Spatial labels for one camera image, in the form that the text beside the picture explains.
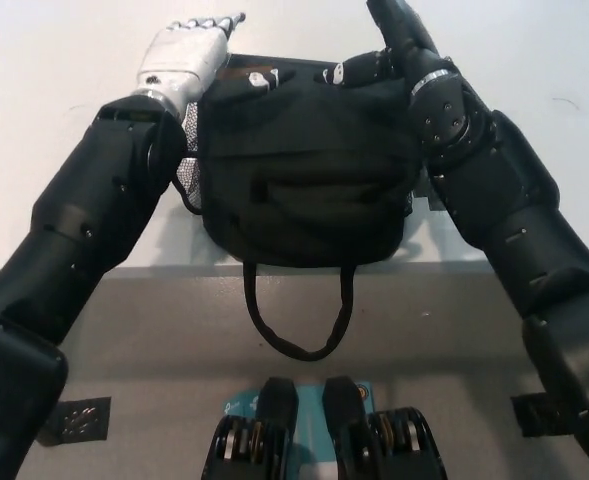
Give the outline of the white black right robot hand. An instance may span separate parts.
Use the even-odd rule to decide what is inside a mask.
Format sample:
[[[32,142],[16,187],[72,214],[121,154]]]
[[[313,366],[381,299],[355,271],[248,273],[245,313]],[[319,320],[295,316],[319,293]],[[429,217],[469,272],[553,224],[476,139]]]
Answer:
[[[405,1],[369,1],[370,15],[380,30],[385,48],[351,57],[314,75],[318,83],[358,88],[404,79],[411,87],[440,70],[454,69],[441,56],[415,10]]]

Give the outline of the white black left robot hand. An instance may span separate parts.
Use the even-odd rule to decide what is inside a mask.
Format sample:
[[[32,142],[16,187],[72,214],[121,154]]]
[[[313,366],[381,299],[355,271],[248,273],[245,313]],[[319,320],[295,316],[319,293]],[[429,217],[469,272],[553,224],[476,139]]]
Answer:
[[[292,70],[254,68],[219,78],[227,66],[228,43],[246,14],[196,17],[174,21],[159,30],[143,56],[133,93],[160,103],[179,120],[188,106],[208,96],[218,105],[230,105],[266,95],[295,77]]]

